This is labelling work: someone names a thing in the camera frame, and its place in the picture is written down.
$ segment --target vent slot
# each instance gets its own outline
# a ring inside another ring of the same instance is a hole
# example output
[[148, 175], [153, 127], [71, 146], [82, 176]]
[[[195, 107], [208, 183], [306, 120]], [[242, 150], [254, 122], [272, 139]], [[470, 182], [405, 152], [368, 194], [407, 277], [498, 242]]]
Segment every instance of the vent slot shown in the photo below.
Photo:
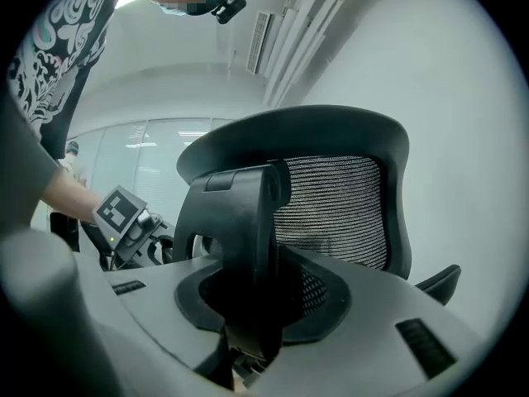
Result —
[[439, 375], [456, 360], [421, 321], [410, 319], [395, 325], [428, 379]]
[[114, 289], [114, 293], [116, 293], [116, 295], [122, 295], [131, 293], [132, 291], [136, 291], [137, 289], [144, 287], [146, 287], [146, 285], [143, 282], [131, 281], [126, 282], [125, 284], [114, 285], [112, 288]]
[[259, 12], [255, 20], [254, 38], [251, 42], [250, 53], [248, 54], [248, 62], [246, 69], [252, 74], [257, 74], [259, 68], [259, 61], [263, 44], [265, 42], [266, 32], [270, 23], [272, 15], [267, 12]]

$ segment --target person's hand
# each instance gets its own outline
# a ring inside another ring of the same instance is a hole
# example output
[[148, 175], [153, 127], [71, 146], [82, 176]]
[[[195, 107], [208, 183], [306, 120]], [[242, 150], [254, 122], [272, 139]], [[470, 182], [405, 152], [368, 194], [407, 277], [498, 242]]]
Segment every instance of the person's hand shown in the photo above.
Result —
[[93, 223], [93, 210], [101, 204], [102, 197], [84, 188], [58, 166], [42, 201], [66, 216]]

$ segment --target graphic t-shirt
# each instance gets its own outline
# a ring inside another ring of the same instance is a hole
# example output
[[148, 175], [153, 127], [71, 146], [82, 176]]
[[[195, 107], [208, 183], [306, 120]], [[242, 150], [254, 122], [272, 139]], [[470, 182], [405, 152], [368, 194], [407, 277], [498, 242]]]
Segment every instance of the graphic t-shirt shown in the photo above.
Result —
[[118, 0], [52, 0], [7, 71], [20, 113], [54, 159], [64, 158], [69, 124], [105, 47]]

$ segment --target mesh backrest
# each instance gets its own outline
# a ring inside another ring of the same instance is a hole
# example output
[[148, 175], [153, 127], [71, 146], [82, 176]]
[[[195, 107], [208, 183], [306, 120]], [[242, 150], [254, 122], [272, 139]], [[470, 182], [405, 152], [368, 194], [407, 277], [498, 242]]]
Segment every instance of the mesh backrest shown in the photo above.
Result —
[[278, 244], [383, 269], [387, 247], [377, 164], [354, 156], [286, 162], [292, 198], [274, 217]]

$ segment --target black chair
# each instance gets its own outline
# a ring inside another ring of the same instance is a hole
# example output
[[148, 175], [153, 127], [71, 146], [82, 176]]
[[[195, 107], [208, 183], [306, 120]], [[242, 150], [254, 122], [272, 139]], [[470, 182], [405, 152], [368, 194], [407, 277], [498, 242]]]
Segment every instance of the black chair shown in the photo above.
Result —
[[[409, 141], [398, 122], [358, 108], [281, 109], [225, 125], [179, 158], [191, 184], [205, 174], [285, 160], [290, 203], [274, 215], [279, 245], [385, 270], [407, 279], [412, 254], [403, 216], [402, 184]], [[205, 237], [204, 248], [217, 245]], [[460, 268], [419, 284], [446, 304]]]
[[114, 254], [107, 240], [101, 231], [99, 231], [99, 228], [87, 222], [81, 222], [81, 228], [99, 252], [99, 265], [101, 269], [104, 271], [110, 270], [111, 266], [108, 264], [108, 258], [110, 257], [112, 259]]

